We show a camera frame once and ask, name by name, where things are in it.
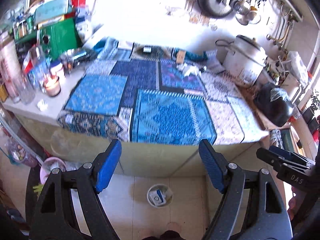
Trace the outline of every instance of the metal screw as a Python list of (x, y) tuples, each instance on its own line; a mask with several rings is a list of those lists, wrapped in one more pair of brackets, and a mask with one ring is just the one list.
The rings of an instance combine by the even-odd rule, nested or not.
[(238, 166), (237, 166), (237, 164), (235, 164), (235, 163), (229, 163), (228, 164), (228, 167), (230, 168), (230, 169), (236, 169)]
[(263, 174), (266, 174), (266, 175), (269, 174), (269, 171), (268, 171), (267, 169), (265, 169), (265, 168), (262, 168), (262, 169), (261, 169), (261, 172), (262, 172)]
[(85, 169), (90, 169), (92, 167), (92, 163), (85, 163), (85, 164), (83, 164), (83, 167)]
[(51, 171), (51, 173), (52, 173), (52, 174), (58, 174), (59, 171), (60, 171), (59, 168), (54, 168), (54, 169)]

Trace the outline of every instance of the black pan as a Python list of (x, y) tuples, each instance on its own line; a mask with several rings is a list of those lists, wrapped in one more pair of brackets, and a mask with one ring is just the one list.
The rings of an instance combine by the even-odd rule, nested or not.
[(198, 0), (198, 5), (204, 16), (220, 19), (232, 12), (229, 2), (227, 0), (227, 5), (223, 5), (222, 0)]

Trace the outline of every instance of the pink object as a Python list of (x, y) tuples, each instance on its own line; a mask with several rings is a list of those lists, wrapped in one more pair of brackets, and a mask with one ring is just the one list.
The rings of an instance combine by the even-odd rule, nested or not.
[[(48, 166), (52, 165), (55, 162), (58, 162), (59, 167), (66, 168), (66, 163), (58, 157), (50, 157), (44, 161), (44, 163), (47, 164)], [(48, 176), (49, 176), (49, 173), (41, 167), (41, 169), (40, 169), (40, 182), (41, 182), (41, 184), (44, 184), (47, 181)]]

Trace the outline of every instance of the white counter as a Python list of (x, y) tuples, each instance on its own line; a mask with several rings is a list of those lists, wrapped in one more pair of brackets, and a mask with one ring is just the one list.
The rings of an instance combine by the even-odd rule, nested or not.
[[(59, 126), (57, 122), (58, 114), (68, 100), (71, 90), (77, 85), (83, 75), (84, 69), (76, 69), (71, 75), (66, 75), (64, 82), (60, 83), (61, 92), (56, 97), (49, 97), (46, 94), (37, 91), (35, 99), (28, 105), (24, 105), (21, 101), (15, 104), (10, 98), (8, 98), (2, 105), (5, 109), (15, 114), (20, 114), (27, 118)], [(48, 108), (43, 112), (41, 112), (37, 107), (37, 103), (41, 99), (48, 104)]]

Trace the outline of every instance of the white pot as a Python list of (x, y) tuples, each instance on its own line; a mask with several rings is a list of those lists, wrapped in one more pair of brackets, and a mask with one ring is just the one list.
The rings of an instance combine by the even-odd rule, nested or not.
[(238, 35), (226, 49), (228, 53), (223, 66), (243, 82), (239, 85), (251, 87), (265, 66), (265, 50), (255, 39), (251, 40), (242, 35)]

